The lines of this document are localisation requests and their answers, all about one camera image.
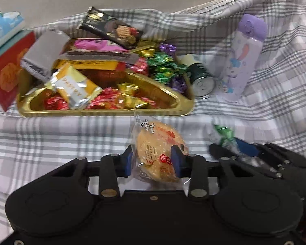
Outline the round rice cracker packet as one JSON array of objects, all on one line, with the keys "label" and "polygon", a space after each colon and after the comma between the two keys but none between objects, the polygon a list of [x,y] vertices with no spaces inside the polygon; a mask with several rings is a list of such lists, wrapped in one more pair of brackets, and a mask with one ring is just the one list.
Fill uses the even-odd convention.
[{"label": "round rice cracker packet", "polygon": [[136,166],[142,176],[161,183],[179,181],[171,161],[171,147],[177,145],[183,154],[189,150],[176,129],[154,117],[135,114],[133,142]]}]

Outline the silver foil snack packet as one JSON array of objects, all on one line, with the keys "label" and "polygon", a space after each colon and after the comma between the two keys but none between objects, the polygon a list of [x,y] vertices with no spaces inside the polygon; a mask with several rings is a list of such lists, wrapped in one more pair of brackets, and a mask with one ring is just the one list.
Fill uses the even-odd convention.
[{"label": "silver foil snack packet", "polygon": [[23,56],[21,67],[38,80],[47,82],[51,77],[53,64],[70,39],[60,30],[46,30]]}]

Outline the dark green drink can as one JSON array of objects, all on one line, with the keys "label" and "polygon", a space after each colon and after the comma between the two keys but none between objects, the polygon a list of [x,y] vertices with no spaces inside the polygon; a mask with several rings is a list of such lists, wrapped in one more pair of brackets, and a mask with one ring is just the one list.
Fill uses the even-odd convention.
[{"label": "dark green drink can", "polygon": [[193,88],[193,93],[197,98],[208,98],[213,92],[216,82],[209,73],[199,57],[195,54],[187,54],[180,63],[187,68],[188,78]]}]

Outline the yellow white pastry packet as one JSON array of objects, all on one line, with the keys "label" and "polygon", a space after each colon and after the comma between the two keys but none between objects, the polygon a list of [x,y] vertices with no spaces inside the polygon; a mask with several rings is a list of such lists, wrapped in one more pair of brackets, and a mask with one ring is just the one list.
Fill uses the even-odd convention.
[{"label": "yellow white pastry packet", "polygon": [[45,86],[59,93],[70,109],[85,109],[103,90],[68,62],[53,73]]}]

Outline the green wrapped candies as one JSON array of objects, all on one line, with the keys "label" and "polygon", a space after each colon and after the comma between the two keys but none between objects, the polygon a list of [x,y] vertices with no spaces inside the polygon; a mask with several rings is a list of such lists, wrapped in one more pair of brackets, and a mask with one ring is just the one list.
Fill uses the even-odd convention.
[{"label": "green wrapped candies", "polygon": [[188,70],[185,65],[179,64],[173,57],[164,52],[154,53],[153,57],[146,58],[146,62],[149,67],[149,76],[163,85],[168,84],[175,76],[183,75]]}]

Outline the gold snack tray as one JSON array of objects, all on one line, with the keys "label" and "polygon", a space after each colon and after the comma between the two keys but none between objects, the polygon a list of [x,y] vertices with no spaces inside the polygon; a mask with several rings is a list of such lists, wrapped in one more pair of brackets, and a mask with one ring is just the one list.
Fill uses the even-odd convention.
[{"label": "gold snack tray", "polygon": [[184,94],[145,75],[124,71],[81,70],[102,92],[84,109],[67,107],[60,93],[38,84],[26,70],[19,74],[16,98],[18,111],[25,117],[42,116],[185,116],[194,106],[190,86]]}]

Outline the red wrapped candies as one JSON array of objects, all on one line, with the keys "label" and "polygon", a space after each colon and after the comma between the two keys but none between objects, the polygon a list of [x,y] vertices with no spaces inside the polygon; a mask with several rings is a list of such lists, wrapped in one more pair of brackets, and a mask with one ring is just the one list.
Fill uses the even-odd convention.
[{"label": "red wrapped candies", "polygon": [[[118,89],[118,85],[116,87],[105,87],[102,89],[102,92],[85,109],[125,109],[123,107],[123,97]],[[43,106],[46,110],[65,111],[70,109],[68,103],[62,96],[54,91],[45,97]]]}]

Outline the grey plaid cloth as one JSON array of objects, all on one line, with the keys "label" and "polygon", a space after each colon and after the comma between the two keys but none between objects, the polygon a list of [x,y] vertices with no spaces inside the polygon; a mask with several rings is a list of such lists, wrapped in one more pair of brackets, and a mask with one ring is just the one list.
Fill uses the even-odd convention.
[{"label": "grey plaid cloth", "polygon": [[[176,13],[108,9],[165,40],[179,55],[197,54],[211,73],[223,68],[234,32],[248,13],[268,26],[258,63],[235,104],[198,99],[191,114],[163,121],[184,133],[194,153],[207,155],[204,134],[216,123],[248,142],[273,142],[306,156],[306,0],[216,0]],[[76,158],[98,160],[131,142],[133,117],[22,117],[15,105],[0,112],[0,241],[11,233],[4,206],[19,187]]]}]

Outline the orange long snack bar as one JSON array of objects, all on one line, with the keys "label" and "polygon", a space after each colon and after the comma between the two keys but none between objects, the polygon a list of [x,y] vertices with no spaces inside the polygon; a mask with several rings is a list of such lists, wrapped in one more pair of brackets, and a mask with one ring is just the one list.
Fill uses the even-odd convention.
[{"label": "orange long snack bar", "polygon": [[78,70],[107,70],[107,71],[124,71],[126,64],[119,61],[73,61],[58,60],[54,69],[60,69],[64,64],[70,64]]}]

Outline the green white snack packet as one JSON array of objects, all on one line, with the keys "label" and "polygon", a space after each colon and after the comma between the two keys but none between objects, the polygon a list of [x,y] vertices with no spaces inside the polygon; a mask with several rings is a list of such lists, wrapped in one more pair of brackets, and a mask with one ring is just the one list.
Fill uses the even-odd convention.
[{"label": "green white snack packet", "polygon": [[235,140],[234,132],[226,126],[212,124],[212,132],[209,134],[210,141],[238,154],[239,148]]}]

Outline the black chocolate wafer packet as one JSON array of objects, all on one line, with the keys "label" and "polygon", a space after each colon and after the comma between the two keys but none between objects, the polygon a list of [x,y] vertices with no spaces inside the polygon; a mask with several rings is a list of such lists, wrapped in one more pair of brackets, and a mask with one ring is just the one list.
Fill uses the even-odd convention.
[{"label": "black chocolate wafer packet", "polygon": [[85,17],[78,26],[78,29],[85,30],[101,38],[107,39],[123,47],[134,49],[139,43],[143,31],[118,20],[117,18],[96,9],[89,7]]}]

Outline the red orange pastry box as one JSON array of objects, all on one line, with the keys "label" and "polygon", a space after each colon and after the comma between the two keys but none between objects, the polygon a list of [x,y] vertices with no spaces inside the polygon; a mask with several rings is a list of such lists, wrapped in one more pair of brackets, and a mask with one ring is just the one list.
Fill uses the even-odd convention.
[{"label": "red orange pastry box", "polygon": [[0,112],[7,111],[16,98],[20,61],[35,40],[32,30],[23,30],[0,47]]}]

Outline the blue tissue pack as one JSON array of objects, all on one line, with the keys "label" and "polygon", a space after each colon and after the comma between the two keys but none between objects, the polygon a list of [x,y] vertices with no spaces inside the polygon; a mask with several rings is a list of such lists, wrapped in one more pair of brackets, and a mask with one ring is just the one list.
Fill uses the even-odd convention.
[{"label": "blue tissue pack", "polygon": [[0,11],[0,47],[25,27],[25,20],[20,12]]}]

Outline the purple wrapped candies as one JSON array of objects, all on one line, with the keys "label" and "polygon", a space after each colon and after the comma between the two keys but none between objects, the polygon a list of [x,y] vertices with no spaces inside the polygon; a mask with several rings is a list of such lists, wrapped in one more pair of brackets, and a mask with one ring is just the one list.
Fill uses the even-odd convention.
[{"label": "purple wrapped candies", "polygon": [[160,52],[163,53],[164,60],[166,55],[171,58],[157,67],[155,80],[167,85],[174,91],[184,94],[187,91],[187,85],[183,74],[187,71],[184,65],[176,62],[176,47],[170,44],[161,43],[159,45]]}]

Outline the gold wrapped candies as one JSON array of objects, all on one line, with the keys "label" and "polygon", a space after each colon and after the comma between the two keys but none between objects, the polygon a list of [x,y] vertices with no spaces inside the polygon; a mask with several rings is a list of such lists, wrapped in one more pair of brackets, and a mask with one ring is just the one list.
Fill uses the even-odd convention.
[{"label": "gold wrapped candies", "polygon": [[[149,66],[146,58],[140,56],[138,61],[130,68],[136,74],[149,75]],[[123,97],[123,107],[126,109],[156,108],[156,102],[140,93],[140,87],[131,83],[118,84]]]}]

